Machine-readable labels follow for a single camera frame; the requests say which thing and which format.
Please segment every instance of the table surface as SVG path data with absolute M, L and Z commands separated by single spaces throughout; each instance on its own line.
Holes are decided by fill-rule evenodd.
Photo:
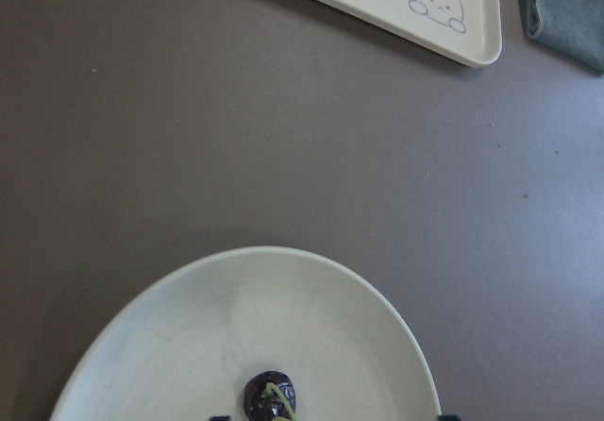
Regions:
M 445 413 L 604 419 L 604 79 L 501 8 L 470 69 L 312 0 L 0 0 L 0 419 L 255 244 L 373 283 Z

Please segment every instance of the blue-gray towel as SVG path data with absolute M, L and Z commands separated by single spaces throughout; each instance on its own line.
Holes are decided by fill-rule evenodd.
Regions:
M 604 73 L 604 0 L 527 0 L 527 36 Z

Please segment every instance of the towel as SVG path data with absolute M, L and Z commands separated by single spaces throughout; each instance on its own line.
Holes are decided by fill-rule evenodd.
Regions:
M 604 74 L 604 0 L 527 0 L 525 32 Z

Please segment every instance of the gray cloth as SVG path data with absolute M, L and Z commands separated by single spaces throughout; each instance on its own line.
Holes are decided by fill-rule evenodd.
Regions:
M 604 0 L 527 0 L 527 36 L 604 73 Z

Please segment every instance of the cloth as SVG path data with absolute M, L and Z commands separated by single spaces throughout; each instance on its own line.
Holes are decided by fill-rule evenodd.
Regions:
M 527 0 L 525 32 L 604 74 L 604 0 Z

